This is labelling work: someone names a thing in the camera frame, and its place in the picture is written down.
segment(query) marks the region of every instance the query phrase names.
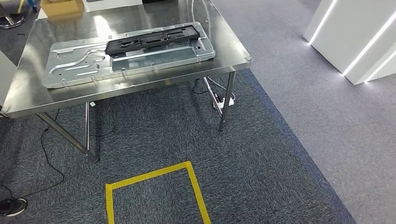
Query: white power strip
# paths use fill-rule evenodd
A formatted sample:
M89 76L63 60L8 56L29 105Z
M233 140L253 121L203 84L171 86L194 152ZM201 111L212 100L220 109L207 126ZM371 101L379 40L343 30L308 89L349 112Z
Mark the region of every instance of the white power strip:
M224 107L224 101L225 101L225 98L223 98L223 102L217 103L217 105L220 107L220 109L223 109L223 107ZM229 105L230 105L230 106L234 105L234 100L233 100L232 98L230 98L230 104L229 104Z

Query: carpet floor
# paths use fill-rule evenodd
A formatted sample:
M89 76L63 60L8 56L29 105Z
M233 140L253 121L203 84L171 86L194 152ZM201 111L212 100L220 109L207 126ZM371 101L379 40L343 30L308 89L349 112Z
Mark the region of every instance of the carpet floor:
M354 223L250 70L238 73L222 132L209 96L194 94L193 85L97 101L91 145L98 163L50 129L43 144L65 181L26 197L27 210L0 223L106 223L105 183L183 161L192 162L213 223ZM199 81L196 91L203 90ZM84 113L84 105L62 108L57 121L83 141ZM41 147L46 127L35 115L0 120L0 183L15 197L61 180ZM0 189L0 200L7 197ZM203 223L185 170L117 189L113 198L118 224Z
M309 46L303 35L321 0L212 1L356 222L394 224L396 74L353 85Z

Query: table top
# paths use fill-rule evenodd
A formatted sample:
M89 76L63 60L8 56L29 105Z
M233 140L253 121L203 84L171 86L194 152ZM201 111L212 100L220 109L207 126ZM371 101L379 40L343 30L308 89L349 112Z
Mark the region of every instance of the table top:
M128 77L46 89L45 76L50 47L93 37L165 27L198 21L216 51L214 59L155 70ZM132 92L171 85L205 76L249 68L251 56L210 0L163 1L36 20L8 91L2 112L11 118L55 110Z

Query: sheet metal part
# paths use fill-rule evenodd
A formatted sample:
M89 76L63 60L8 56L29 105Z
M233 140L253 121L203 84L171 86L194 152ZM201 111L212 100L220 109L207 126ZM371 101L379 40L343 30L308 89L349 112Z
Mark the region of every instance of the sheet metal part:
M186 30L194 27L200 37L112 56L106 55L108 43L103 38L56 42L51 46L45 70L47 75L42 78L42 84L49 89L62 88L202 62L215 57L213 46L199 22L128 32L110 36L109 39L116 42L125 40L125 37L134 40L153 32L173 32L174 29L184 27Z
M109 41L105 53L113 56L129 51L148 49L171 44L195 41L200 37L200 33L193 25L179 28L167 29L139 36L126 37L114 41Z

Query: yellow tape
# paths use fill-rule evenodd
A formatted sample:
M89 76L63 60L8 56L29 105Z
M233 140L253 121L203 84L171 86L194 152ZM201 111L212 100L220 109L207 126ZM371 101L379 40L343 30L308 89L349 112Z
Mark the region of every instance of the yellow tape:
M206 210L204 198L202 197L201 190L199 189L198 180L195 176L194 169L192 168L192 164L190 161L187 161L187 172L190 177L192 188L194 189L195 198L197 199L199 211L201 212L201 216L204 220L204 224L210 224L210 218L208 211Z
M123 181L118 181L118 182L112 183L111 185L112 185L113 189L122 188L122 187L125 187L125 186L130 185L130 184L134 184L134 183L137 183L137 182L140 182L140 181L144 181L144 180L156 177L156 176L161 176L163 174L167 174L167 173L179 170L179 169L186 168L186 164L185 163L186 162L182 162L182 163L170 166L170 167L165 167L165 168L162 168L162 169L159 169L159 170L156 170L156 171L152 171L152 172L149 172L149 173L146 173L146 174L142 174L142 175L139 175L139 176L128 178L128 179L125 179Z
M113 208L113 190L122 188L137 182L141 182L150 178L161 176L163 174L171 173L183 168L187 168L188 177L190 178L192 188L194 189L195 198L201 212L204 224L211 224L208 211L206 210L204 198L202 197L201 190L199 189L198 180L195 176L194 169L190 161L182 162L170 167L165 167L159 170L155 170L146 174L131 177L122 181L118 181L111 184L106 184L106 210L107 220L109 224L114 224L114 208Z
M24 1L24 0L21 0L21 2L19 3L18 14L21 13L23 1Z
M114 224L113 189L111 184L106 184L106 210L109 224Z

